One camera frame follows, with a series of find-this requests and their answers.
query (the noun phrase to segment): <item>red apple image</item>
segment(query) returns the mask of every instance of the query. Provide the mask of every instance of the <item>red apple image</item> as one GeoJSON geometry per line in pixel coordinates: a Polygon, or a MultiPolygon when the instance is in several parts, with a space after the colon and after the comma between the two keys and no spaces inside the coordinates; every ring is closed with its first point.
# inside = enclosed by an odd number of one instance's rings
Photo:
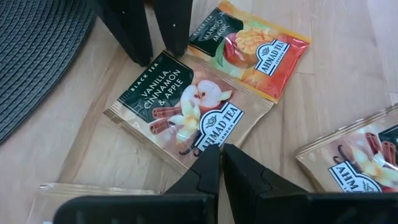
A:
{"type": "Polygon", "coordinates": [[[225,37],[223,56],[227,62],[239,68],[248,68],[248,62],[242,51],[236,45],[236,33],[228,34],[225,37]]]}
{"type": "Polygon", "coordinates": [[[222,101],[231,97],[232,91],[221,91],[220,87],[209,80],[202,80],[197,85],[189,85],[181,95],[180,101],[189,101],[198,105],[200,114],[209,110],[220,109],[222,101]]]}

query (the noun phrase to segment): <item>light wood surface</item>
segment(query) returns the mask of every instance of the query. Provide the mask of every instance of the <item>light wood surface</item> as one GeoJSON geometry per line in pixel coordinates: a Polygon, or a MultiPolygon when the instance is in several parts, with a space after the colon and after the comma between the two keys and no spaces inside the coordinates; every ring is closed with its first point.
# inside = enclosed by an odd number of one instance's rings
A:
{"type": "MultiPolygon", "coordinates": [[[[312,190],[294,151],[317,137],[398,101],[395,0],[231,1],[313,43],[283,99],[258,122],[243,150],[312,190]]],[[[217,0],[195,0],[191,30],[217,0]]],[[[147,11],[154,54],[163,48],[147,11]]],[[[175,172],[102,112],[143,71],[97,19],[68,75],[0,146],[0,223],[25,223],[43,182],[165,190],[175,172]]],[[[233,223],[222,181],[219,220],[233,223]]]]}

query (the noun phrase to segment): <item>partial tea packet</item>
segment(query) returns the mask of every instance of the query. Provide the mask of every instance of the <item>partial tea packet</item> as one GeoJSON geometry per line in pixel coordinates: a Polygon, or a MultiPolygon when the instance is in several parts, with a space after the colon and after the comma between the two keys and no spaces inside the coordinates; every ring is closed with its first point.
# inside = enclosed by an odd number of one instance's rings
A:
{"type": "Polygon", "coordinates": [[[223,1],[190,36],[188,52],[277,103],[310,41],[223,1]]]}
{"type": "Polygon", "coordinates": [[[211,144],[239,147],[272,105],[200,58],[162,52],[104,113],[184,173],[211,144]]]}
{"type": "Polygon", "coordinates": [[[326,192],[398,192],[398,104],[299,149],[300,165],[326,192]]]}
{"type": "Polygon", "coordinates": [[[55,212],[63,203],[86,195],[154,195],[151,190],[97,187],[78,184],[42,184],[36,192],[26,224],[51,224],[55,212]]]}

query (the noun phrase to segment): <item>tea packet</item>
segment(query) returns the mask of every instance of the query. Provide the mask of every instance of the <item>tea packet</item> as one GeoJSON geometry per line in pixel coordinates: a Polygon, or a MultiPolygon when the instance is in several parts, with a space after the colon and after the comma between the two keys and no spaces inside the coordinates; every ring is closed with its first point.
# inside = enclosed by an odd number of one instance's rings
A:
{"type": "Polygon", "coordinates": [[[327,192],[398,192],[398,104],[299,149],[300,165],[327,192]]]}
{"type": "Polygon", "coordinates": [[[200,58],[162,52],[104,113],[184,173],[209,145],[239,147],[272,105],[200,58]]]}
{"type": "Polygon", "coordinates": [[[57,209],[75,197],[85,195],[154,195],[151,190],[96,187],[78,184],[42,184],[36,192],[26,224],[51,224],[57,209]]]}
{"type": "Polygon", "coordinates": [[[189,38],[188,52],[277,103],[310,38],[223,1],[189,38]]]}

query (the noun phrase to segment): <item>green label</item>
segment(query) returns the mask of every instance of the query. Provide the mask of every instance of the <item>green label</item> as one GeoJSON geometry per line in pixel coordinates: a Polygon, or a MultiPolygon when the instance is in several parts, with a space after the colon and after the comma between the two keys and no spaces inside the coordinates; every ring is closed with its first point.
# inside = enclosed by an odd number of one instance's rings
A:
{"type": "Polygon", "coordinates": [[[242,21],[216,8],[190,36],[189,44],[214,57],[224,37],[242,29],[242,21]]]}
{"type": "Polygon", "coordinates": [[[379,139],[382,144],[385,144],[385,146],[393,144],[395,145],[395,148],[398,149],[398,125],[395,125],[385,131],[380,132],[379,139]]]}
{"type": "Polygon", "coordinates": [[[118,99],[150,123],[154,108],[175,106],[193,79],[193,70],[162,52],[118,99]]]}

